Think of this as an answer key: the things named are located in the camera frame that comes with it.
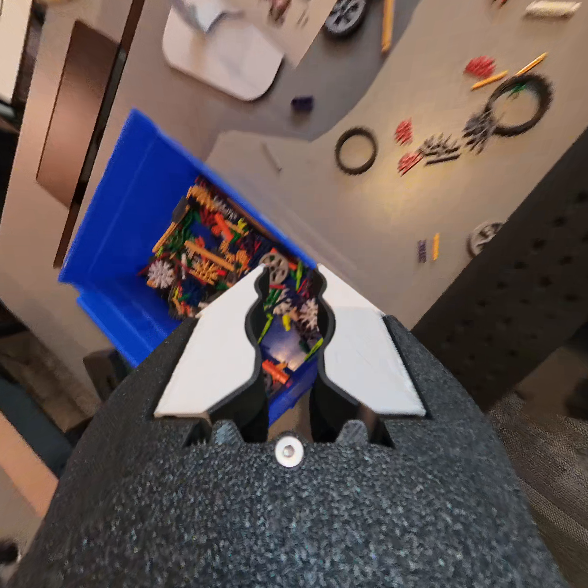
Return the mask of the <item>grey spoked toy wheel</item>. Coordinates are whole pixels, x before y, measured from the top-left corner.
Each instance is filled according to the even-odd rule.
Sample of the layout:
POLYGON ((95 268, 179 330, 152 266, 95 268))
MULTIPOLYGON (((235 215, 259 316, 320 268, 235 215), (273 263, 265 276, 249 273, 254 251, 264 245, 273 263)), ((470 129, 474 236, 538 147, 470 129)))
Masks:
POLYGON ((264 254, 259 264, 265 265, 269 271, 270 284, 281 285, 290 274, 288 259, 278 251, 269 251, 264 254))
POLYGON ((471 257, 479 255, 483 249, 488 246, 498 231, 503 226, 503 222, 493 221, 485 222, 477 226, 467 237, 467 250, 471 257))

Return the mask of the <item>brown board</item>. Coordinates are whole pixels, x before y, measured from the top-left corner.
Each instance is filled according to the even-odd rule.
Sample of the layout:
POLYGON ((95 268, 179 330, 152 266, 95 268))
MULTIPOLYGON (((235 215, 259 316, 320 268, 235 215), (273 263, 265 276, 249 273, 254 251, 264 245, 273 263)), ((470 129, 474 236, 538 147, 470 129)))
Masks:
POLYGON ((69 208, 104 101, 118 43, 75 21, 36 174, 38 184, 69 208))

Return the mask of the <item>long yellow toy rod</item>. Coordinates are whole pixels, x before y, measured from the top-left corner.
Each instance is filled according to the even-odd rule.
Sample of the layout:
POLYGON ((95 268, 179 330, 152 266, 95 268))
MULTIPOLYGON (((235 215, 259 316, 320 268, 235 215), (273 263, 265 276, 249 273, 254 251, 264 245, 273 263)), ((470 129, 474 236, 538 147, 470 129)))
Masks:
POLYGON ((383 1, 381 28, 381 53, 386 55, 392 48, 395 1, 383 1))

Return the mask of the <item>blue plastic bin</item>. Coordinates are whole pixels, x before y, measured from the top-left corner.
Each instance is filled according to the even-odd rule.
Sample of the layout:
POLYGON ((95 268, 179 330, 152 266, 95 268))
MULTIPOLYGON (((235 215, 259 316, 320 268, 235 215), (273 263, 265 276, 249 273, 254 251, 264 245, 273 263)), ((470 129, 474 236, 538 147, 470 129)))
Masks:
MULTIPOLYGON (((316 263, 261 211, 201 160, 165 135, 146 115, 133 109, 66 256, 60 282, 75 287, 78 304, 134 368, 184 320, 172 319, 166 301, 138 275, 152 248, 172 222, 172 213, 202 176, 223 192, 254 226, 300 257, 316 263)), ((316 377, 310 375, 291 393, 266 394, 268 425, 295 406, 316 377)))

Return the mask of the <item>white document stand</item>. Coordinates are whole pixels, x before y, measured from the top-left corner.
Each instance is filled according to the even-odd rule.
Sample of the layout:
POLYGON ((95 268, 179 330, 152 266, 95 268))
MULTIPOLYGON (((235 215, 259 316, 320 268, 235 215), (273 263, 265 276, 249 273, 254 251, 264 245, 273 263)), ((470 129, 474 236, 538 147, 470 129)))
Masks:
POLYGON ((162 51, 174 70, 244 102, 270 89, 284 59, 234 1, 172 1, 162 51))

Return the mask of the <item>grey toy wheel with tyre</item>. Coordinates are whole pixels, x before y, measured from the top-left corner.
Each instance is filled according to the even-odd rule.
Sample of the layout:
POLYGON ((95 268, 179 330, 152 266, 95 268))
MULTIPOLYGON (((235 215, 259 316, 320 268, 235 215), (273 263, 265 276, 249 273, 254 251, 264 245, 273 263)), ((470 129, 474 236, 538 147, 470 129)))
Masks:
POLYGON ((336 1, 323 31, 332 38, 346 38, 363 24, 369 10, 369 1, 336 1))

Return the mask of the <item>pile of colourful toy pieces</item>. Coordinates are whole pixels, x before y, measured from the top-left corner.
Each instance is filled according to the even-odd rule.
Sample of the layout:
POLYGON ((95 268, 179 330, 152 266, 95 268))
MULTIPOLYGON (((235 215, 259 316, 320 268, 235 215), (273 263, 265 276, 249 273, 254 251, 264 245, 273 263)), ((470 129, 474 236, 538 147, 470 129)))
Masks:
POLYGON ((199 176, 177 204, 171 224, 138 275, 147 286, 152 261, 173 264, 173 285, 150 289, 166 301, 172 319, 199 318, 209 304, 257 268, 269 251, 280 252, 290 265, 289 277, 281 285, 270 284, 269 278, 263 304, 266 325, 259 344, 266 394, 274 398, 302 386, 322 344, 318 329, 305 329, 298 322, 300 307, 315 298, 313 269, 308 264, 254 226, 223 192, 199 176))

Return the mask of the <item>grey snowflake connector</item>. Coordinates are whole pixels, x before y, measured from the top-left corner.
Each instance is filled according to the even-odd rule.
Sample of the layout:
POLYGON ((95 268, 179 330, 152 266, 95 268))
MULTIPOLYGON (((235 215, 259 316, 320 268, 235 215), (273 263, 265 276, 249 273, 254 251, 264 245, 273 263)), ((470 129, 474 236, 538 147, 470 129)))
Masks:
POLYGON ((496 125, 497 121, 492 109, 485 108, 473 114, 466 122, 462 135, 469 151, 479 155, 493 136, 496 125))
POLYGON ((431 135, 427 137, 417 150, 425 165, 437 165, 457 160, 461 157, 461 146, 451 135, 431 135))

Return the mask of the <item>black toy tyre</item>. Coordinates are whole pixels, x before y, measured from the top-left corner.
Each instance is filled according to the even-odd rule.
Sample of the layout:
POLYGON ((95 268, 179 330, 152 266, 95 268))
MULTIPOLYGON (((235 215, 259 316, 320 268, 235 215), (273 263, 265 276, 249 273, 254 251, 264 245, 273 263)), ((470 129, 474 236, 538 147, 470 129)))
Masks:
POLYGON ((341 136, 339 136, 334 147, 334 161, 338 169, 344 174, 349 176, 362 175, 373 166, 378 156, 378 151, 378 142, 374 133, 368 128, 356 126, 347 129, 341 136), (343 162, 342 149, 344 145, 354 137, 362 137, 368 141, 371 145, 371 155, 363 164, 351 167, 343 162))
POLYGON ((527 72, 526 74, 519 77, 513 76, 507 78, 490 95, 483 109, 492 109, 493 114, 495 115, 497 125, 494 135, 501 137, 513 137, 524 134, 535 127, 551 106, 552 99, 552 83, 542 75, 527 72), (518 125, 504 125, 499 123, 496 115, 494 114, 494 105, 496 100, 499 99, 503 94, 510 92, 513 85, 523 82, 527 84, 525 91, 532 93, 536 99, 536 109, 533 116, 527 121, 524 121, 518 125))

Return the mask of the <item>black perforated tray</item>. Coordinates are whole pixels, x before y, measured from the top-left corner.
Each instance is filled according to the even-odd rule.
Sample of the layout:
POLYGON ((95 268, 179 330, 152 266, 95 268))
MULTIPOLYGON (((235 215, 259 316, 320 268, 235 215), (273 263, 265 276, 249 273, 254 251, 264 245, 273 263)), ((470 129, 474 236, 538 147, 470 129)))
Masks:
POLYGON ((587 129, 412 328, 488 411, 587 323, 587 129))

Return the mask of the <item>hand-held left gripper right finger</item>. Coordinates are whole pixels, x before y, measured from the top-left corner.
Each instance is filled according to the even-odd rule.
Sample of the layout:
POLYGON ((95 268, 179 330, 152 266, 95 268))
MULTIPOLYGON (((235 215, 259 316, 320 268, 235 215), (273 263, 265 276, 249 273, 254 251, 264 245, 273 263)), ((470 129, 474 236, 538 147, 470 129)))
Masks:
POLYGON ((316 383, 350 407, 378 416, 424 417, 425 405, 384 312, 321 263, 313 293, 323 338, 316 383))

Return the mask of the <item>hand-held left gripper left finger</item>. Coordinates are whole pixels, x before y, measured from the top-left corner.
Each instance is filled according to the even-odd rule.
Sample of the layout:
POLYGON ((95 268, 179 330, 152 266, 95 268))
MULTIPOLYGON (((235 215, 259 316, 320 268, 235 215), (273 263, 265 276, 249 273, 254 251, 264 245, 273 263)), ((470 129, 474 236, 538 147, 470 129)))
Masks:
POLYGON ((253 418, 266 400, 259 338, 269 269, 259 265, 200 314, 154 410, 154 417, 220 418, 240 394, 243 418, 253 418))

